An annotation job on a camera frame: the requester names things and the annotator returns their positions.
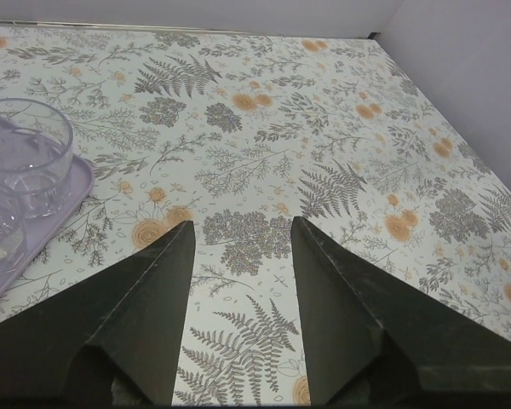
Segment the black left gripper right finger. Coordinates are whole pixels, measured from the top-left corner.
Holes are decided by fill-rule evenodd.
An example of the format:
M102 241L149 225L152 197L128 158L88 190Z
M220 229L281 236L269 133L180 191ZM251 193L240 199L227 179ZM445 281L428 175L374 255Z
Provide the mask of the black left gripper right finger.
M511 406L511 342L341 247L290 230L315 406Z

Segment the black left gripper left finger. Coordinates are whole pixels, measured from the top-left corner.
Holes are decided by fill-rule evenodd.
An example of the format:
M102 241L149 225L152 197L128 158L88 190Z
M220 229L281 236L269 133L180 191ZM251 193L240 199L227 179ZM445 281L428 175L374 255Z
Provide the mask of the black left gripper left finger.
M112 404L124 381L172 400L195 256L192 222L0 323L0 404Z

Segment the small shot glass front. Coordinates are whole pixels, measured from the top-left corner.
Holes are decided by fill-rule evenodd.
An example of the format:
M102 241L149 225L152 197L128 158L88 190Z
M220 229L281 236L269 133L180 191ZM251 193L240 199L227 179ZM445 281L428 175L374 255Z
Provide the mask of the small shot glass front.
M17 192L0 183L0 275L16 270L26 253L23 204Z

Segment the clear faceted tumbler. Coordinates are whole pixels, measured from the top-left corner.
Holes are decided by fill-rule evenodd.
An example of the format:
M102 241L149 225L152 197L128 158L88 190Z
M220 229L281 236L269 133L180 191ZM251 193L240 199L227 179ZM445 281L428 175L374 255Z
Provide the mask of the clear faceted tumbler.
M0 182L17 192L25 218L56 213L71 191L73 129L57 109L0 99Z

